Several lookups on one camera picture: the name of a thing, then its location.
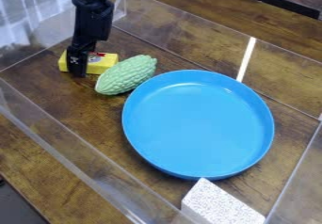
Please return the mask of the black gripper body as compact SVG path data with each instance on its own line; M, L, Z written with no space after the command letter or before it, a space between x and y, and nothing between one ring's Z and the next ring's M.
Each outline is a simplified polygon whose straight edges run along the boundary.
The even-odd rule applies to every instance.
M74 5L74 34L72 44L85 46L106 40L114 5L109 0L72 0Z

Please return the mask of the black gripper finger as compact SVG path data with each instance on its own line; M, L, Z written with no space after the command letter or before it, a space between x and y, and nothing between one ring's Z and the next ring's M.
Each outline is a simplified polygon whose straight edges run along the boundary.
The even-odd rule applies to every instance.
M84 47L69 46L66 49L66 69L74 77L84 77L88 65L88 55L96 49L96 44Z

